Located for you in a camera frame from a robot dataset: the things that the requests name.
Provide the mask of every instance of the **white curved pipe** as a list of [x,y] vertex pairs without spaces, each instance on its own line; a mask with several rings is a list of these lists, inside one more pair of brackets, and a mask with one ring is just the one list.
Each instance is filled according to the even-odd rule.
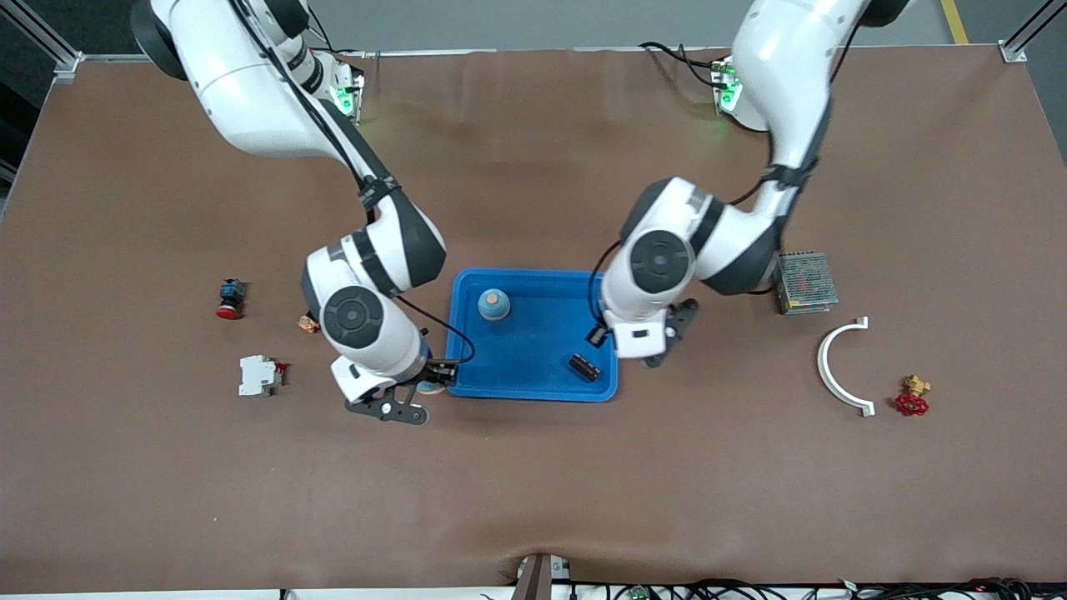
[[823,378],[823,383],[830,390],[830,393],[838,397],[839,400],[845,402],[846,405],[854,406],[863,411],[863,416],[874,416],[874,402],[871,400],[864,400],[862,398],[857,398],[856,396],[849,394],[844,388],[838,383],[838,380],[833,378],[830,373],[829,354],[830,354],[830,344],[833,340],[845,331],[850,331],[853,329],[866,329],[867,318],[860,317],[856,319],[855,323],[849,323],[844,327],[839,327],[830,332],[829,335],[823,338],[823,343],[818,346],[818,375]]

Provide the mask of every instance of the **brown work mat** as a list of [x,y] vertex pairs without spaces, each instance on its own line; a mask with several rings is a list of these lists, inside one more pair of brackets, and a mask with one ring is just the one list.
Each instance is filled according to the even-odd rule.
[[[362,130],[448,243],[408,295],[441,315],[463,268],[589,269],[651,181],[730,199],[766,158],[663,54],[364,64]],[[0,228],[0,590],[498,584],[531,552],[626,581],[1065,579],[1067,170],[1025,67],[857,49],[834,95],[785,240],[828,255],[831,313],[695,284],[689,337],[612,401],[443,395],[418,428],[346,412],[297,328],[304,257],[364,220],[346,170],[234,149],[150,65],[83,64]],[[872,419],[814,363],[861,315],[832,362]],[[258,353],[289,383],[239,398]],[[923,417],[887,405],[912,373]]]

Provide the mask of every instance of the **metal frame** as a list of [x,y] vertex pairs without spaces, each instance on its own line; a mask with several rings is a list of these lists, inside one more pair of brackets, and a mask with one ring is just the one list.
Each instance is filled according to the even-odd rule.
[[997,45],[1000,47],[1001,56],[1004,57],[1004,62],[1026,62],[1026,52],[1024,51],[1026,44],[1030,44],[1031,40],[1052,22],[1052,19],[1060,16],[1064,9],[1067,9],[1067,0],[1046,0],[1045,4],[1026,22],[1022,23],[1022,27],[1012,37],[1006,41],[998,41]]
[[6,160],[0,158],[0,179],[14,184],[16,174],[18,174],[18,169],[12,167]]
[[84,54],[74,49],[45,19],[33,12],[22,0],[0,0],[0,14],[15,23],[27,37],[55,61],[55,80],[69,83],[74,80],[78,63]]
[[152,63],[152,59],[148,58],[148,54],[84,54],[81,59],[81,62],[128,64],[128,63]]

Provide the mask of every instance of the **blue tray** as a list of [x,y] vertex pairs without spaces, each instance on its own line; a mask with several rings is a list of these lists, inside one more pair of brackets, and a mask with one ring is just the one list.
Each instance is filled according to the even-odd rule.
[[[599,294],[598,273],[594,294]],[[588,271],[531,269],[464,269],[452,284],[449,321],[474,342],[478,352],[460,366],[448,391],[473,398],[516,398],[603,402],[619,388],[615,342],[601,348],[586,342],[593,328],[586,290]],[[511,299],[511,312],[498,321],[478,314],[478,297],[492,287]],[[469,352],[455,333],[448,334],[447,357]],[[601,369],[594,382],[567,362],[575,352]]]

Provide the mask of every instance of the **white robotic arm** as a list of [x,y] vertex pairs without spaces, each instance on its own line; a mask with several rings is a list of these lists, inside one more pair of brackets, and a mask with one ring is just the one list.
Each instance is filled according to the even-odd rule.
[[[675,177],[652,184],[623,224],[601,284],[603,326],[619,358],[657,365],[679,337],[673,302],[696,277],[722,295],[751,291],[771,272],[797,195],[817,162],[830,119],[830,65],[859,25],[881,26],[902,0],[757,0],[737,31],[738,112],[768,125],[771,163],[746,212]],[[683,318],[696,312],[690,302]],[[594,333],[598,342],[603,334]]]
[[[340,354],[331,370],[346,407],[420,425],[427,411],[409,404],[415,383],[447,383],[457,363],[432,360],[392,298],[437,277],[444,240],[349,120],[362,73],[307,48],[308,13],[306,0],[139,0],[130,23],[164,73],[190,82],[234,146],[331,157],[351,170],[368,224],[312,253],[301,287]],[[407,398],[395,396],[401,384]]]

